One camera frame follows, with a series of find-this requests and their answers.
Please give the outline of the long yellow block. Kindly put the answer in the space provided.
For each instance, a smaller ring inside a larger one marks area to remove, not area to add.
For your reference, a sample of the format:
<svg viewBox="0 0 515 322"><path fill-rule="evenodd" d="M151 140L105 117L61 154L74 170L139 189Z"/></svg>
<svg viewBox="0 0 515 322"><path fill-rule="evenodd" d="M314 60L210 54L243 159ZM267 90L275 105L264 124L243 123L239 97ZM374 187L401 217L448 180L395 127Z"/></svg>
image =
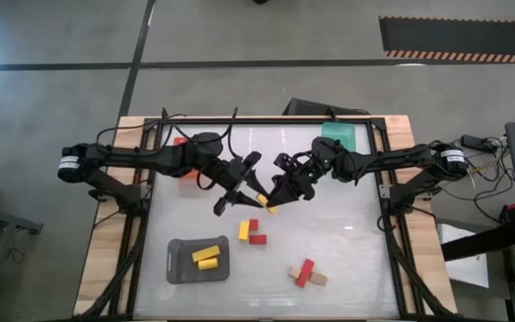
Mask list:
<svg viewBox="0 0 515 322"><path fill-rule="evenodd" d="M217 257L221 253L218 245L213 245L202 250L194 251L191 256L192 260L197 263L201 260Z"/></svg>

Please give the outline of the teal plastic bin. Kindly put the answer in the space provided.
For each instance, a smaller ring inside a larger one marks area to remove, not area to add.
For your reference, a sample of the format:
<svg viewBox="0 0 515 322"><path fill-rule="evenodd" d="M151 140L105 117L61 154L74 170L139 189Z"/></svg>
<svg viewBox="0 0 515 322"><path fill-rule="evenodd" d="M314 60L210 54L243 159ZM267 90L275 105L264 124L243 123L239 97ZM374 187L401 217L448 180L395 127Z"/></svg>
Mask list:
<svg viewBox="0 0 515 322"><path fill-rule="evenodd" d="M356 126L352 123L323 123L321 136L332 140L338 140L349 151L356 151Z"/></svg>

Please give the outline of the black electronics box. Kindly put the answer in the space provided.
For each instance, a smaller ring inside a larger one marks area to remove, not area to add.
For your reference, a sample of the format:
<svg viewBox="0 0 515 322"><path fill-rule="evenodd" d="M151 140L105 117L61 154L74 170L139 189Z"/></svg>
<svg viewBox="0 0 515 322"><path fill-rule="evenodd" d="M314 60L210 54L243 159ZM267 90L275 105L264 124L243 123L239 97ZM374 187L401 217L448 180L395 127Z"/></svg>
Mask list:
<svg viewBox="0 0 515 322"><path fill-rule="evenodd" d="M370 115L364 109L331 106L324 103L293 97L282 115Z"/></svg>

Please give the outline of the orange plastic bin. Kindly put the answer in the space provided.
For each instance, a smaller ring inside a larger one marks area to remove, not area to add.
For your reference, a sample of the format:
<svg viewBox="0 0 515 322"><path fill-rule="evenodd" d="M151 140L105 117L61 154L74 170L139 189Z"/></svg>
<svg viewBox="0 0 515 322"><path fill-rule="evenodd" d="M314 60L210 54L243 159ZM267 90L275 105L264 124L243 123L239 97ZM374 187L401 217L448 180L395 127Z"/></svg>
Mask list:
<svg viewBox="0 0 515 322"><path fill-rule="evenodd" d="M173 139L174 146L180 145L187 140L184 137L175 137ZM198 169L191 168L184 176L181 177L181 180L190 180L195 181L198 178Z"/></svg>

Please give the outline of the black power adapter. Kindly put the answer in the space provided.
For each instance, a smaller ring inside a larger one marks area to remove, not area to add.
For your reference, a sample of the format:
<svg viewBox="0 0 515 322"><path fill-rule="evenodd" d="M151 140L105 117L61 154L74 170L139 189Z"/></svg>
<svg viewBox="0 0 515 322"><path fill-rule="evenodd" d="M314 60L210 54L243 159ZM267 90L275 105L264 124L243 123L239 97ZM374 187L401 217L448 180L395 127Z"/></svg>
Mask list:
<svg viewBox="0 0 515 322"><path fill-rule="evenodd" d="M485 153L494 153L495 146L489 139L479 138L471 135L462 135L460 144L464 148L471 148Z"/></svg>

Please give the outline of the black hazard-striped floor mat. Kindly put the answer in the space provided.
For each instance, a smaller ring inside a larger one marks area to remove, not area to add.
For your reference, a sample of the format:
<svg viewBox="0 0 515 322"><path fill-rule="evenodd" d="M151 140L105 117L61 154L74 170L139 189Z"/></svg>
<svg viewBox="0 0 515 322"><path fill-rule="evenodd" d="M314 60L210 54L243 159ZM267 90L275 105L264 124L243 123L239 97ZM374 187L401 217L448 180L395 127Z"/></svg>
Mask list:
<svg viewBox="0 0 515 322"><path fill-rule="evenodd" d="M515 21L381 16L388 57L515 64Z"/></svg>

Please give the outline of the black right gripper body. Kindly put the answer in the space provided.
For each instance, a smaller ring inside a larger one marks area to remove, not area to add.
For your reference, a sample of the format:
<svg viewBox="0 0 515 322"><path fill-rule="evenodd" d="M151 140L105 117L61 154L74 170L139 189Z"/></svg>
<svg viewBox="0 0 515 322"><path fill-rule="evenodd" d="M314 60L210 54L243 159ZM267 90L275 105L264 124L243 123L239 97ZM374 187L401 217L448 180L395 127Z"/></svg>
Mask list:
<svg viewBox="0 0 515 322"><path fill-rule="evenodd" d="M309 184L314 184L325 175L323 164L314 158L311 151L298 152L292 156L280 153L274 165L283 170L282 174L274 176L275 186L280 186L282 180L292 182L298 179L306 179Z"/></svg>

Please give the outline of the long red block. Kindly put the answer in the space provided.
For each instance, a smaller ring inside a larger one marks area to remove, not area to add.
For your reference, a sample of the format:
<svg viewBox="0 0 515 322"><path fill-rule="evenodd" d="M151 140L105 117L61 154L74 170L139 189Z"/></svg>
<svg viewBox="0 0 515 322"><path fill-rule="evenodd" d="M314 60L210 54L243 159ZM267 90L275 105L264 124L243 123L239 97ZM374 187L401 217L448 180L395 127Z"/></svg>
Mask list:
<svg viewBox="0 0 515 322"><path fill-rule="evenodd" d="M310 274L312 273L313 271L313 267L315 265L315 262L309 258L306 258L301 269L300 269L300 272L298 274L298 277L296 278L296 282L295 284L300 287L300 288L304 288L305 285L307 284L308 282L308 279L310 277Z"/></svg>

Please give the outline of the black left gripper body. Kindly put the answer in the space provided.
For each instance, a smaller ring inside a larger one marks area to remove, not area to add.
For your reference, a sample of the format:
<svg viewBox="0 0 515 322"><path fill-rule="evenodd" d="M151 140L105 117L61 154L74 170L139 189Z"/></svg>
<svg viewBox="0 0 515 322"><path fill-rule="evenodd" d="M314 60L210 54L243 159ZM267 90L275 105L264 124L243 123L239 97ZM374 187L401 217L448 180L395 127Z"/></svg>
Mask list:
<svg viewBox="0 0 515 322"><path fill-rule="evenodd" d="M240 186L245 182L245 174L254 169L254 166L261 159L261 154L252 151L244 159L235 157L231 161L219 158L212 160L208 165L201 167L201 173L212 183L225 189L225 194L218 199L213 207L216 216L221 216L226 209L228 202L228 191L240 191Z"/></svg>

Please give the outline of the black stand beam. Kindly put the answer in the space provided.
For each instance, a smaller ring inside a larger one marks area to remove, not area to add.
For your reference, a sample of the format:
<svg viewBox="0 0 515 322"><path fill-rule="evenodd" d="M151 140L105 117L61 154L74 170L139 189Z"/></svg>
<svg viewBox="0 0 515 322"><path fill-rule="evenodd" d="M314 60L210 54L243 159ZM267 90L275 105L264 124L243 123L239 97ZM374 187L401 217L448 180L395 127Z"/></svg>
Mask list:
<svg viewBox="0 0 515 322"><path fill-rule="evenodd" d="M515 224L507 224L441 245L445 261L473 257L515 245Z"/></svg>

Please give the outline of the dark grey plastic bin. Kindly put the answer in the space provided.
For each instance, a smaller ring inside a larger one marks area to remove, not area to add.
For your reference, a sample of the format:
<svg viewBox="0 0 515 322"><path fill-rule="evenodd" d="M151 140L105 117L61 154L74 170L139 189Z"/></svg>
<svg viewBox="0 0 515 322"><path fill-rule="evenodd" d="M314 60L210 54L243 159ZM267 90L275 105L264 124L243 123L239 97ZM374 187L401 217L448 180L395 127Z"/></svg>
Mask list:
<svg viewBox="0 0 515 322"><path fill-rule="evenodd" d="M192 254L216 246L217 267L200 270ZM167 247L166 280L170 284L224 281L230 274L229 240L221 235L198 240L172 239Z"/></svg>

